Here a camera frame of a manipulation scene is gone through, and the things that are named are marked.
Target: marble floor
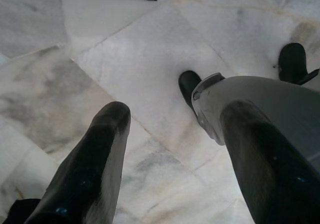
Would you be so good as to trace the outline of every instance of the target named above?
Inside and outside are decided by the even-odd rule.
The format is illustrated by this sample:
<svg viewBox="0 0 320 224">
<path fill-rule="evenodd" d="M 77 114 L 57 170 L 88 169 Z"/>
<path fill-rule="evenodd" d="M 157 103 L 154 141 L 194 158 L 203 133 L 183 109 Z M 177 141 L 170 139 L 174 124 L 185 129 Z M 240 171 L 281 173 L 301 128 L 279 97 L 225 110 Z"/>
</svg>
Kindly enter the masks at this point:
<svg viewBox="0 0 320 224">
<path fill-rule="evenodd" d="M 94 114 L 116 100 L 132 122 L 113 223 L 253 223 L 226 148 L 198 126 L 178 77 L 277 79 L 289 42 L 305 46 L 309 71 L 319 68 L 320 0 L 0 4 L 0 216 L 17 198 L 40 198 Z"/>
</svg>

